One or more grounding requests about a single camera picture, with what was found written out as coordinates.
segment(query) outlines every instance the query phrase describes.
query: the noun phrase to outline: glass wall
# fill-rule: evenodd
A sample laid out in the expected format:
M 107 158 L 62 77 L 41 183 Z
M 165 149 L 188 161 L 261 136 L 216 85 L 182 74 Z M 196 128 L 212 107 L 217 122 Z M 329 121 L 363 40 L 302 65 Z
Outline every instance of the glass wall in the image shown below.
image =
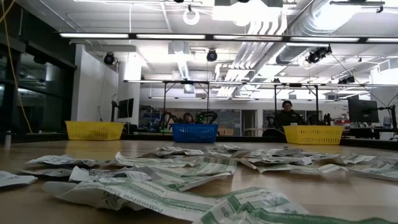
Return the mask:
M 29 133 L 27 120 L 33 133 L 65 131 L 72 105 L 73 70 L 30 54 L 14 55 L 18 91 L 9 58 L 0 57 L 0 110 L 4 114 L 0 131 Z

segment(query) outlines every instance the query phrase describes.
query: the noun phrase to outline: ceiling camera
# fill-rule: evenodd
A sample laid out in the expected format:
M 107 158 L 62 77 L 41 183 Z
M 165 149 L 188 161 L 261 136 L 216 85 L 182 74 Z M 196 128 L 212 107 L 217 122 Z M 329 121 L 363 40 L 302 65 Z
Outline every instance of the ceiling camera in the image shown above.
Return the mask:
M 316 51 L 310 52 L 310 55 L 305 59 L 308 63 L 318 63 L 320 60 L 331 54 L 331 47 L 319 47 Z
M 114 52 L 108 52 L 106 53 L 105 57 L 104 57 L 104 63 L 106 65 L 114 65 L 116 64 L 117 60 L 114 57 Z
M 217 60 L 217 53 L 216 50 L 210 49 L 209 52 L 207 53 L 207 61 L 208 62 L 214 62 Z

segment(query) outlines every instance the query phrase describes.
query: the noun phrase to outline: wooden table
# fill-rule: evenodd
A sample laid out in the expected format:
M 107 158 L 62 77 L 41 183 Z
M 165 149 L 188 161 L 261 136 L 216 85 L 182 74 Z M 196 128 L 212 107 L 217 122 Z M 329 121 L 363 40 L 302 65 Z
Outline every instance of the wooden table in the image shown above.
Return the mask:
M 233 142 L 231 144 L 252 149 L 283 146 L 279 143 Z M 203 149 L 205 145 L 165 141 L 59 141 L 14 144 L 10 151 L 0 149 L 0 170 L 14 172 L 13 169 L 22 168 L 30 159 L 51 154 L 69 154 L 84 159 L 112 159 L 118 151 L 125 156 L 140 156 L 160 146 Z M 307 151 L 338 152 L 343 155 L 354 152 L 362 155 L 398 158 L 396 152 L 375 149 L 341 146 L 299 147 Z M 50 180 L 67 181 L 67 179 L 45 177 L 30 186 L 1 188 L 0 223 L 189 223 L 150 210 L 135 212 L 126 208 L 117 212 L 64 202 L 41 190 L 42 184 Z M 214 195 L 253 186 L 283 192 L 289 199 L 303 205 L 314 215 L 348 220 L 381 217 L 398 222 L 398 184 L 396 182 L 348 176 L 343 171 L 326 175 L 306 175 L 295 172 L 260 174 L 256 170 L 238 166 L 235 175 L 225 180 L 212 181 L 189 191 L 200 195 Z

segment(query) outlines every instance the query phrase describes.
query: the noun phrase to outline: ceiling light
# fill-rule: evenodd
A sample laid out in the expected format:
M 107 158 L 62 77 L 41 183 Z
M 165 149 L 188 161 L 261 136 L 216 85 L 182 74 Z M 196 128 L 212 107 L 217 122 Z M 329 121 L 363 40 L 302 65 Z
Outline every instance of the ceiling light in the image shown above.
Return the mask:
M 215 40 L 253 40 L 253 41 L 281 41 L 282 37 L 269 37 L 261 35 L 214 35 Z
M 354 37 L 291 37 L 291 41 L 305 42 L 357 42 L 359 38 Z
M 204 40 L 205 35 L 190 34 L 137 34 L 137 39 L 182 39 L 182 40 Z
M 313 44 L 313 43 L 286 43 L 288 47 L 328 47 L 328 44 Z
M 376 42 L 381 42 L 381 43 L 398 43 L 398 38 L 369 38 L 367 43 L 376 43 Z
M 243 82 L 209 82 L 210 84 L 242 85 Z
M 194 16 L 193 16 L 192 19 L 188 19 L 188 13 L 189 12 L 193 12 L 194 13 Z M 199 12 L 196 9 L 191 9 L 191 5 L 188 5 L 188 9 L 185 10 L 184 14 L 182 15 L 182 19 L 184 20 L 184 22 L 186 24 L 192 26 L 192 25 L 196 25 L 199 22 L 200 15 L 199 15 Z
M 64 38 L 97 38 L 97 39 L 128 39 L 129 34 L 87 34 L 87 33 L 61 33 Z
M 131 83 L 163 83 L 163 81 L 160 81 L 160 80 L 125 80 L 125 82 L 131 82 Z

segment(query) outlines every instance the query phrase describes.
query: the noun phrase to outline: cable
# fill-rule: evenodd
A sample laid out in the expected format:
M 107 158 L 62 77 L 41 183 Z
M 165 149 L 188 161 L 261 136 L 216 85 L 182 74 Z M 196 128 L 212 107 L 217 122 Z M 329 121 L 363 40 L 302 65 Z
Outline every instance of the cable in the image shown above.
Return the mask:
M 344 67 L 344 65 L 342 65 L 341 63 L 340 63 L 340 61 L 335 57 L 335 55 L 333 55 L 333 54 L 331 54 L 335 59 L 336 59 L 336 61 L 343 67 L 343 69 L 344 70 L 346 70 L 346 73 L 348 73 L 348 74 L 350 74 L 350 72 Z M 357 82 L 357 83 L 359 83 L 360 85 L 362 85 L 362 83 L 360 83 L 355 77 L 354 77 L 354 80 Z M 375 95 L 373 95 L 373 93 L 371 93 L 365 86 L 362 86 L 366 91 L 368 91 L 369 92 L 369 94 L 370 95 L 372 95 L 375 99 L 377 99 L 383 106 L 385 106 L 385 107 L 387 107 L 381 100 L 379 100 L 379 98 L 377 98 Z
M 10 40 L 9 40 L 9 37 L 8 37 L 8 28 L 7 28 L 7 19 L 6 19 L 6 15 L 7 15 L 7 13 L 9 12 L 9 10 L 10 10 L 10 8 L 11 8 L 11 6 L 12 6 L 12 4 L 13 4 L 14 2 L 15 2 L 15 0 L 11 3 L 10 7 L 8 7 L 8 10 L 6 11 L 5 8 L 4 8 L 4 0 L 2 0 L 2 13 L 3 13 L 3 16 L 2 16 L 2 18 L 0 19 L 0 22 L 4 19 L 4 27 L 5 27 L 5 31 L 6 31 L 6 40 L 7 40 L 7 47 L 8 47 L 8 55 L 9 55 L 9 58 L 10 58 L 12 76 L 14 77 L 14 86 L 15 86 L 15 89 L 16 89 L 16 91 L 17 91 L 17 96 L 18 96 L 18 99 L 19 99 L 19 103 L 21 104 L 22 114 L 23 114 L 24 117 L 25 117 L 26 124 L 27 124 L 27 127 L 29 128 L 30 133 L 33 133 L 32 128 L 30 127 L 30 124 L 29 124 L 29 120 L 27 119 L 27 116 L 26 116 L 26 114 L 25 114 L 25 109 L 24 109 L 24 105 L 22 104 L 21 96 L 19 95 L 19 92 L 18 92 L 18 81 L 17 81 L 17 77 L 16 77 L 16 75 L 15 75 L 14 63 L 12 62 L 11 45 L 10 45 Z
M 11 10 L 11 8 L 14 5 L 16 0 L 12 0 L 10 6 L 8 7 L 8 9 L 5 12 L 4 12 L 4 0 L 1 0 L 1 1 L 2 1 L 2 17 L 0 18 L 0 23 L 2 22 L 3 19 L 6 18 L 8 12 Z
M 98 112 L 99 112 L 99 120 L 102 120 L 101 116 L 101 101 L 102 101 L 102 93 L 104 92 L 104 84 L 105 84 L 105 76 L 106 76 L 106 66 L 104 67 L 104 76 L 102 77 L 102 87 L 101 87 L 101 94 L 99 95 L 99 101 L 98 101 Z
M 341 63 L 340 63 L 340 61 L 335 57 L 335 55 L 333 55 L 333 54 L 331 54 L 335 59 L 336 59 L 336 61 L 343 67 L 343 69 L 344 70 L 346 70 L 346 73 L 348 73 L 348 74 L 350 74 L 350 72 L 344 67 L 344 65 L 342 65 Z M 357 82 L 357 83 L 359 83 L 359 84 L 361 84 L 362 85 L 362 83 L 360 83 L 354 76 L 353 76 L 353 78 L 354 78 L 354 80 Z M 381 100 L 379 100 L 379 98 L 377 98 L 373 93 L 371 93 L 365 86 L 362 86 L 366 91 L 368 91 L 369 92 L 369 94 L 370 95 L 372 95 L 375 99 L 377 99 L 385 108 L 388 108 L 388 106 L 386 106 Z M 390 113 L 390 111 L 387 109 L 387 112 L 388 112 L 388 114 L 389 114 L 389 116 L 390 116 L 390 120 L 392 121 L 392 116 L 391 116 L 391 113 Z

